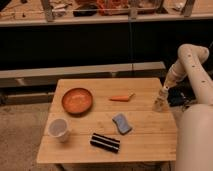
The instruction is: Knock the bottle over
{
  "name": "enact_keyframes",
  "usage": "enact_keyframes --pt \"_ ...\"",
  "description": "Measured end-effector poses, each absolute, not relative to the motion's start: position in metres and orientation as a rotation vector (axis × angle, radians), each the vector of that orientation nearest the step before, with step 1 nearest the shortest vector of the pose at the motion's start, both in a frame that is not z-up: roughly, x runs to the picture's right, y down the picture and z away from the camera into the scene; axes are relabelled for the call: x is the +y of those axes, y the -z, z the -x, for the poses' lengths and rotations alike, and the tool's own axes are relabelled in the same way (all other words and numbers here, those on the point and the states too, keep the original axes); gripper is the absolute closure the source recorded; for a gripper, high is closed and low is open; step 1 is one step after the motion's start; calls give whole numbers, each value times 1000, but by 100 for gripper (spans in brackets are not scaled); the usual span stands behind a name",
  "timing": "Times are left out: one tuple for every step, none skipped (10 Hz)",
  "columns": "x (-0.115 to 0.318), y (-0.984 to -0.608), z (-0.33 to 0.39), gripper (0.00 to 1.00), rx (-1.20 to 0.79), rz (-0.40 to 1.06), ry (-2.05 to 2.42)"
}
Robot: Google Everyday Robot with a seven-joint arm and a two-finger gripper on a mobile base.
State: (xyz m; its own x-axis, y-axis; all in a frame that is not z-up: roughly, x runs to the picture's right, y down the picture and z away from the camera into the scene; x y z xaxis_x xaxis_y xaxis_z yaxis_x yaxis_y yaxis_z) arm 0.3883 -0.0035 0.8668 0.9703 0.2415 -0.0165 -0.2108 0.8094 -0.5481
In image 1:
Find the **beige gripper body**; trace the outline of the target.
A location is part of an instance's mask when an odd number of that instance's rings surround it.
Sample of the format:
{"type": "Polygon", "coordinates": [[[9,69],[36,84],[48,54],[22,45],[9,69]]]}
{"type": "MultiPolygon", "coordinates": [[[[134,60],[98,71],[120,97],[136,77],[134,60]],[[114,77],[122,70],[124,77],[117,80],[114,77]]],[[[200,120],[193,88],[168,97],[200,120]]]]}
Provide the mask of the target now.
{"type": "Polygon", "coordinates": [[[154,101],[153,104],[153,110],[156,112],[162,112],[163,108],[166,104],[167,98],[168,98],[168,93],[169,88],[167,86],[163,86],[158,93],[157,98],[154,101]]]}

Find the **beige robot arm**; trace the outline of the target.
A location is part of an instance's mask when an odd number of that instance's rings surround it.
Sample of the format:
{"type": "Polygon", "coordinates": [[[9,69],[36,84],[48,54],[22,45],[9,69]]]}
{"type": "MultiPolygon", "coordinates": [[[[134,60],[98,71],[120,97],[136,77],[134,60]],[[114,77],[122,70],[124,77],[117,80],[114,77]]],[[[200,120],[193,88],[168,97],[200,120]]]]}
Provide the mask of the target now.
{"type": "Polygon", "coordinates": [[[161,112],[169,89],[188,77],[197,103],[180,119],[175,171],[213,171],[213,80],[202,66],[208,57],[206,47],[182,44],[154,102],[153,109],[161,112]]]}

